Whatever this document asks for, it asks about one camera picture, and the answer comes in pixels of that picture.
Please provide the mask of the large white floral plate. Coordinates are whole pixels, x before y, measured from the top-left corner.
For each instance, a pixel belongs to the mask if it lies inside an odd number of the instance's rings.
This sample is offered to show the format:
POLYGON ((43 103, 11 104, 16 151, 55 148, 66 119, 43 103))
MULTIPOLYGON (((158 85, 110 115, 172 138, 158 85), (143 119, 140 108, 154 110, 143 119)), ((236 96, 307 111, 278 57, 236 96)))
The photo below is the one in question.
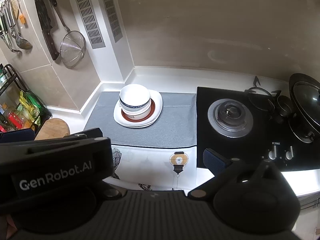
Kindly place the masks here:
POLYGON ((148 115, 143 114, 141 119, 130 119, 123 111, 120 100, 117 101, 113 111, 116 123, 129 128, 143 128, 152 125, 160 116, 163 108, 162 95, 156 90, 150 90, 151 106, 148 115))

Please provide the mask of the brown round plate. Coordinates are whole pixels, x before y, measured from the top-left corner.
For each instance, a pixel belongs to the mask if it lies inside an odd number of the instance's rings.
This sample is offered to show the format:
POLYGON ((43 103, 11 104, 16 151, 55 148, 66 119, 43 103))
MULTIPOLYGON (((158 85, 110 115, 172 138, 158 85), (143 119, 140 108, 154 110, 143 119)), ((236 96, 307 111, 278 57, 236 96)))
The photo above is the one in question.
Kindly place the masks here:
POLYGON ((121 110, 121 114, 123 118, 130 122, 141 122, 153 115, 155 112, 155 102, 151 99, 149 105, 146 107, 146 109, 143 109, 141 111, 136 112, 130 112, 121 110))

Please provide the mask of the white blue-rimmed bowl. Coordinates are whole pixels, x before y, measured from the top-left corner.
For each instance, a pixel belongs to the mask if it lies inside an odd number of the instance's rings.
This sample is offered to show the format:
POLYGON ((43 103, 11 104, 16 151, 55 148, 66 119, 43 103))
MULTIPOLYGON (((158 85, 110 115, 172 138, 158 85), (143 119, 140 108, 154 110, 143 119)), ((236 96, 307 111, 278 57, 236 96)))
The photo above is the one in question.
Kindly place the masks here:
POLYGON ((143 85, 130 84, 122 88, 119 94, 123 110, 136 112, 146 109, 150 103, 150 91, 143 85))

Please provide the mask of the left stove knob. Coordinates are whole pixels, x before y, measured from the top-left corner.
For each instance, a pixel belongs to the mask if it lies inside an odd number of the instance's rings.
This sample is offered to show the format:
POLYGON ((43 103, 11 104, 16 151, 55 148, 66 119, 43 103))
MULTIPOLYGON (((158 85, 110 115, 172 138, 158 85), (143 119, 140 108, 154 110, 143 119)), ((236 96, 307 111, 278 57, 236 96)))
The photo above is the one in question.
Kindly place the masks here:
POLYGON ((275 160, 277 158, 277 146, 273 145, 272 150, 268 153, 268 158, 271 160, 275 160))

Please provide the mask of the stove knob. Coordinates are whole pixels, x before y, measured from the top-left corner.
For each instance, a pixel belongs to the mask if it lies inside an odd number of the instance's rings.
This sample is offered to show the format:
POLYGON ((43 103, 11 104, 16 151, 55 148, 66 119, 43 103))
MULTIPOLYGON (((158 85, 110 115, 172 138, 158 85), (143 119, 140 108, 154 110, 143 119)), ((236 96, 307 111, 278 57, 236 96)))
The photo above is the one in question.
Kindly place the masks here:
POLYGON ((287 160, 292 160, 293 157, 294 157, 293 147, 290 146, 289 149, 288 149, 288 150, 286 151, 286 153, 285 153, 285 158, 286 158, 287 160))
POLYGON ((268 158, 271 160, 275 160, 277 158, 277 146, 273 145, 272 150, 268 153, 268 158))

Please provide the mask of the left steel gas burner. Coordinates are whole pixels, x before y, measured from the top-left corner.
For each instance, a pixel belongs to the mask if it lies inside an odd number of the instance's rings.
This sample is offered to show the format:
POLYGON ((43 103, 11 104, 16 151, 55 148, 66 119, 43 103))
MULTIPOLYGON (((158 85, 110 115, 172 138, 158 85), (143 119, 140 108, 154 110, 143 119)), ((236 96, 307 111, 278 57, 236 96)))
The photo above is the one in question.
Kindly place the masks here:
POLYGON ((228 138, 247 136, 253 128, 253 115, 241 102, 233 99, 214 101, 207 112, 212 128, 228 138))

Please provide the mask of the black gas stove top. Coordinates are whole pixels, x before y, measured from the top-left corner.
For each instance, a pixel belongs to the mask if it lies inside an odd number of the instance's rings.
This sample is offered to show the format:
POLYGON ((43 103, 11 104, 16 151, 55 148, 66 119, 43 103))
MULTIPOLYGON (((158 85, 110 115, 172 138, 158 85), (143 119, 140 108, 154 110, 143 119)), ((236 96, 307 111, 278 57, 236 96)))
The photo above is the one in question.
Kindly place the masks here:
POLYGON ((255 108, 245 91, 198 87, 196 93, 197 115, 197 166, 203 168, 203 152, 211 148, 227 159, 239 158, 247 163, 258 163, 269 159, 272 146, 277 146, 277 158, 273 161, 281 171, 313 170, 319 168, 319 139, 306 144, 291 131, 289 118, 302 118, 292 101, 280 94, 276 109, 269 113, 255 108), (244 104, 253 115, 253 128, 242 138, 228 138, 217 133, 208 121, 208 108, 219 99, 233 99, 244 104), (292 160, 285 158, 289 147, 293 147, 292 160))

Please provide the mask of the wooden cutting board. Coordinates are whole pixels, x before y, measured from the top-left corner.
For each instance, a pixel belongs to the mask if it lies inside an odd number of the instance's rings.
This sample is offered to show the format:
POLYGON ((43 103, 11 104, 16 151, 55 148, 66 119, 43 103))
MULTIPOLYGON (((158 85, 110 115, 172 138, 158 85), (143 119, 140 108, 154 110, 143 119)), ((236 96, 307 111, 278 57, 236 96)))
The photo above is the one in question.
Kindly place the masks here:
POLYGON ((35 140, 63 138, 67 135, 70 135, 67 123, 59 118, 51 118, 43 124, 35 140))

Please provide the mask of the grey counter mat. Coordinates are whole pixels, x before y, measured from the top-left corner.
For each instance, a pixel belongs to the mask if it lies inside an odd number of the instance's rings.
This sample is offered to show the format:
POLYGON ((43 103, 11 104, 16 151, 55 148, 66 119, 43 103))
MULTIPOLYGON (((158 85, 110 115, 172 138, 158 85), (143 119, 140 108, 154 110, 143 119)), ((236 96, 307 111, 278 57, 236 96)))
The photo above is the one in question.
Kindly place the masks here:
POLYGON ((155 110, 140 122, 124 119, 118 92, 102 92, 85 129, 99 128, 113 145, 148 148, 196 146, 196 95, 150 92, 155 110))

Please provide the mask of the right stove knob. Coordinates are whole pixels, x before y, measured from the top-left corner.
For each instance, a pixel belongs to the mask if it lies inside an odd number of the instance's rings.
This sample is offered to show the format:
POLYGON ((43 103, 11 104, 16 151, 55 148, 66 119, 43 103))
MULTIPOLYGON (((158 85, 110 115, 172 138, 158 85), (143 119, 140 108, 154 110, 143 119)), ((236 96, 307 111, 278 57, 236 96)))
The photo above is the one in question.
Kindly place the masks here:
POLYGON ((293 147, 290 146, 289 149, 288 149, 288 150, 286 151, 286 153, 285 153, 285 158, 286 158, 287 160, 292 160, 293 157, 294 157, 293 147))

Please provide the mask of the red condiment bottle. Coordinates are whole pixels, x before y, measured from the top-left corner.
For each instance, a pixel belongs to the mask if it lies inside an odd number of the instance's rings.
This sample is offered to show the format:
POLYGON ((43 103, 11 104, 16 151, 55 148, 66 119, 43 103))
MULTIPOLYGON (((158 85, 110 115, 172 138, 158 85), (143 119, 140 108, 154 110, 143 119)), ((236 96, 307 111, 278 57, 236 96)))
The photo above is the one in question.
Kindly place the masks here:
POLYGON ((8 113, 7 119, 17 128, 22 129, 24 126, 23 119, 20 118, 15 112, 10 111, 8 113))

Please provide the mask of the patterned white cloth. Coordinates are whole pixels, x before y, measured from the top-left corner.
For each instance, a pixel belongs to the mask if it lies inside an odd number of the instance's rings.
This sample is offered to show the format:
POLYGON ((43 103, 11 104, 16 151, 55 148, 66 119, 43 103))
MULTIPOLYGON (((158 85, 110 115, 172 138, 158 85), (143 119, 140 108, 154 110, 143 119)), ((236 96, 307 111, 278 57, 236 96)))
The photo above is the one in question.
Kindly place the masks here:
POLYGON ((213 178, 197 167, 197 148, 140 148, 112 146, 115 174, 109 184, 133 190, 183 190, 188 192, 213 178))

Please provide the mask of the green snack packet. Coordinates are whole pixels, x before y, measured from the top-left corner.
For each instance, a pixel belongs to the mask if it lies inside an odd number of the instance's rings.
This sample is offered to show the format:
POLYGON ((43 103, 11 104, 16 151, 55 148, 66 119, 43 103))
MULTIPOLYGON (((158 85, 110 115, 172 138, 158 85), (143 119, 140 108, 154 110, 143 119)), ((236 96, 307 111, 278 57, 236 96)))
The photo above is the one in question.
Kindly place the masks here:
POLYGON ((46 114, 46 111, 35 95, 30 91, 24 92, 21 90, 19 102, 18 111, 28 118, 31 123, 40 126, 41 117, 46 114))

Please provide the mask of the black pot support grate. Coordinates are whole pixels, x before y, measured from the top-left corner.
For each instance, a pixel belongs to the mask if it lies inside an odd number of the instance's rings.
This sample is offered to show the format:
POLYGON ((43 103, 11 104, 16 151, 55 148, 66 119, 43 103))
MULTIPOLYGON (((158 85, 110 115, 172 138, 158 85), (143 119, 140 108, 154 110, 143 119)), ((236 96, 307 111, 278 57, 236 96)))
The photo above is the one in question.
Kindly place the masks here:
POLYGON ((281 94, 281 90, 269 92, 261 87, 259 78, 255 76, 253 86, 249 89, 246 89, 245 93, 255 108, 271 113, 276 109, 276 101, 281 94))

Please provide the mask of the right gas burner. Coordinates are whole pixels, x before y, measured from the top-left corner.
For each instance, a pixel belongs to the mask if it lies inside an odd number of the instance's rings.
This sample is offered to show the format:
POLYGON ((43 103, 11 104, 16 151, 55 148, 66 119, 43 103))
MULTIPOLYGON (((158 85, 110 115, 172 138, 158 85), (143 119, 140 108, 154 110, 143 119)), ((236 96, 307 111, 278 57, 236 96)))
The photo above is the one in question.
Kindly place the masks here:
POLYGON ((289 118, 289 126, 294 135, 306 144, 310 144, 319 139, 319 133, 300 116, 294 115, 289 118))

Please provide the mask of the black wok lid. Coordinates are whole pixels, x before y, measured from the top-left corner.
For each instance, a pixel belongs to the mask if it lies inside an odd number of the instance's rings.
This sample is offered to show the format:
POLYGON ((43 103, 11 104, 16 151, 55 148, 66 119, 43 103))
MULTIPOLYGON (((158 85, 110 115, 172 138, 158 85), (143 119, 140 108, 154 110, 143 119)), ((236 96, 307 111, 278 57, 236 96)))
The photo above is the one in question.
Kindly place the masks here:
POLYGON ((306 74, 295 73, 289 78, 290 98, 310 129, 319 134, 319 82, 306 74))

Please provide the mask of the steel ladle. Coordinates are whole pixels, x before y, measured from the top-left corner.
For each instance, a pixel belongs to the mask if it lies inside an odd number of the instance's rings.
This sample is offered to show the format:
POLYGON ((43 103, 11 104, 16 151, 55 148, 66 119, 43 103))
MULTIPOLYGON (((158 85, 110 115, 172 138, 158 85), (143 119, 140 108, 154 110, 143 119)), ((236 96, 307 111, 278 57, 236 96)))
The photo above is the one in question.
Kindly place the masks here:
POLYGON ((15 39, 16 45, 23 50, 31 50, 33 48, 32 44, 28 40, 23 38, 16 29, 16 20, 14 18, 14 13, 10 2, 8 2, 7 5, 7 17, 9 20, 11 35, 15 39))

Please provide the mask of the left metal vent grille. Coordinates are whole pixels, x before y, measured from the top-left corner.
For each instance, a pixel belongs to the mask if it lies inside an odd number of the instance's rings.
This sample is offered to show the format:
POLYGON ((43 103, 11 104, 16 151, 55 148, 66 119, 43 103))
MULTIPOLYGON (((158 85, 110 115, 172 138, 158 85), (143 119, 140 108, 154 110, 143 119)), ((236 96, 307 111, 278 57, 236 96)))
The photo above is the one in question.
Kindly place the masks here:
POLYGON ((99 24, 91 0, 75 0, 92 49, 104 48, 99 24))

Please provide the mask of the dark cleaver knife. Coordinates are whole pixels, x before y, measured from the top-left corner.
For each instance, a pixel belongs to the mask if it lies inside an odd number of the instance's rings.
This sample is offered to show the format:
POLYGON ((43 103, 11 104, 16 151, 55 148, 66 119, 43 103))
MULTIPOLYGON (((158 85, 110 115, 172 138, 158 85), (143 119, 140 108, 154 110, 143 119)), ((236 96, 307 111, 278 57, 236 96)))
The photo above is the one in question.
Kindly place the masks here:
POLYGON ((55 61, 60 54, 55 47, 54 40, 50 33, 52 29, 52 25, 51 25, 50 17, 48 15, 46 5, 44 3, 44 0, 34 0, 34 2, 35 2, 37 15, 39 18, 39 23, 41 26, 41 30, 42 30, 42 34, 43 34, 46 46, 49 50, 49 53, 53 61, 55 61))

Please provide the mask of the wooden spatula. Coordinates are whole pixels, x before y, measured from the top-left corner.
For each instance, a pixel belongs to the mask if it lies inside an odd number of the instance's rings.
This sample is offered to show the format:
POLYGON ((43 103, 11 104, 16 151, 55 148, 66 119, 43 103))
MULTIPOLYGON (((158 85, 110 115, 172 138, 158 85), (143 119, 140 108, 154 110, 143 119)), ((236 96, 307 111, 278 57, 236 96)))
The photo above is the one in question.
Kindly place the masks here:
POLYGON ((11 6, 12 6, 12 12, 14 15, 14 19, 17 23, 17 26, 21 29, 21 24, 19 23, 19 14, 20 14, 20 10, 19 10, 19 5, 18 2, 16 0, 10 0, 11 6))

